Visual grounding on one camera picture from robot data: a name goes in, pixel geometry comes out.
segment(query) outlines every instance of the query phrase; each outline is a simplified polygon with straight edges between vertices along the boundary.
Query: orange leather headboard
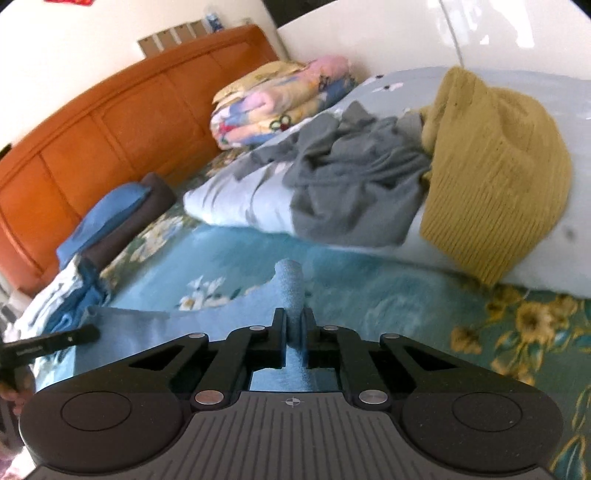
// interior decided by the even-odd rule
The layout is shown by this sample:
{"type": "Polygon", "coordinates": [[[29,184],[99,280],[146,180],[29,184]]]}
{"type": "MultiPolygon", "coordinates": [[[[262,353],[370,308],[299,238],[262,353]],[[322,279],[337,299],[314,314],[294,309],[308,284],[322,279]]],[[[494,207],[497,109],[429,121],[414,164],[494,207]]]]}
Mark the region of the orange leather headboard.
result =
{"type": "Polygon", "coordinates": [[[104,195],[154,171],[178,184],[217,153],[214,94],[276,60],[253,25],[198,38],[87,90],[0,160],[0,270],[38,293],[56,248],[104,195]]]}

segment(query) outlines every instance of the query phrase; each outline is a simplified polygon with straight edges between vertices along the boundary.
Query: yellow sweater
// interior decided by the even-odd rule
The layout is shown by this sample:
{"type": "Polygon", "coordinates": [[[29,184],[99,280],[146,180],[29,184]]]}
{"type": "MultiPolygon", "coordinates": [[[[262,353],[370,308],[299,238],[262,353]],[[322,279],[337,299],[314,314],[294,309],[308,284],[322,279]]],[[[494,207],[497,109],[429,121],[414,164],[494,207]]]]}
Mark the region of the yellow sweater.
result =
{"type": "Polygon", "coordinates": [[[421,113],[423,148],[433,155],[421,235],[495,284],[562,215],[569,152],[537,100],[459,67],[421,113]]]}

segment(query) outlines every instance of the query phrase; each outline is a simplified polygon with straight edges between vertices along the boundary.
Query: gray clothing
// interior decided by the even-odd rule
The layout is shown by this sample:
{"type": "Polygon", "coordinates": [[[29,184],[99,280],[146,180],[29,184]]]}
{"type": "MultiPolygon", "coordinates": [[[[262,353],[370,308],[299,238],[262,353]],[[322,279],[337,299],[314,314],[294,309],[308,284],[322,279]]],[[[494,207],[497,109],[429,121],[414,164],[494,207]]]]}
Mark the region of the gray clothing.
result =
{"type": "Polygon", "coordinates": [[[283,142],[252,152],[259,166],[293,162],[284,184],[295,190],[298,237],[354,247],[404,242],[424,199],[420,177],[430,159],[417,144],[420,117],[403,118],[376,119],[354,102],[341,120],[322,113],[283,142]]]}

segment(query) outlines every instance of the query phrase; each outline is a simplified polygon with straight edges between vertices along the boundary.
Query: stack of folded clothes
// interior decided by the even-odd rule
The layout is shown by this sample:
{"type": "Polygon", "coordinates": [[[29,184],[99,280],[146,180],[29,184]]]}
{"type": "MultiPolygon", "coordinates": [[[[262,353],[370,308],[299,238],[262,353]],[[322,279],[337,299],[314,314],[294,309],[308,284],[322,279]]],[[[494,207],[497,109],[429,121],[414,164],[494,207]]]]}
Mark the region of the stack of folded clothes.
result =
{"type": "Polygon", "coordinates": [[[222,150],[261,145],[336,104],[354,87],[349,61],[272,62],[219,92],[211,130],[222,150]]]}

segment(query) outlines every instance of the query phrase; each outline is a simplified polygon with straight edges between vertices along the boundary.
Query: metal pin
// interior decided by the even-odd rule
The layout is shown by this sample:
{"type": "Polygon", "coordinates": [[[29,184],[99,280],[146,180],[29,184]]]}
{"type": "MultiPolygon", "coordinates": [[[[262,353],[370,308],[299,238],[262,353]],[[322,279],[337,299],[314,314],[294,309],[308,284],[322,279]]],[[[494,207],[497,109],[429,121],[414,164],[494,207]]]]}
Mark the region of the metal pin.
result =
{"type": "Polygon", "coordinates": [[[195,401],[201,405],[217,405],[223,402],[223,393],[217,390],[203,390],[195,395],[195,401]]]}
{"type": "Polygon", "coordinates": [[[388,394],[381,390],[365,390],[359,394],[359,399],[367,405],[381,405],[388,401],[388,394]]]}

